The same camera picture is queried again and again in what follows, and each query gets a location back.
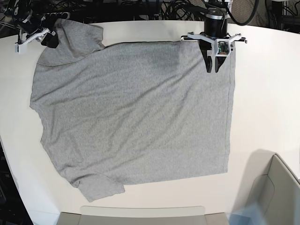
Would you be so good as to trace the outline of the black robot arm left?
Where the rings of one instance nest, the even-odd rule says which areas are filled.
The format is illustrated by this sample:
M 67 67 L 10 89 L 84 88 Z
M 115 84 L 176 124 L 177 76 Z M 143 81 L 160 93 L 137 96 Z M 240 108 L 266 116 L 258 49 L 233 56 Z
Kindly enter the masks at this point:
M 204 32 L 206 38 L 199 41 L 199 46 L 207 72 L 211 72 L 212 66 L 215 66 L 215 72 L 225 62 L 231 53 L 231 37 L 227 32 L 229 14 L 227 12 L 228 3 L 220 0 L 205 0 L 204 5 L 208 12 L 204 14 Z

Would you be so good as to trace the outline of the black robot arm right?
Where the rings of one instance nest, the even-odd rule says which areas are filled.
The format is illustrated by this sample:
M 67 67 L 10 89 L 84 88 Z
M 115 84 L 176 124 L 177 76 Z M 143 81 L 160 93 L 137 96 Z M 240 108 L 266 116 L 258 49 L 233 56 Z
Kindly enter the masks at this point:
M 10 0 L 4 15 L 11 18 L 19 29 L 16 42 L 18 53 L 33 40 L 53 49 L 58 46 L 59 39 L 54 26 L 56 20 L 34 12 L 29 0 Z

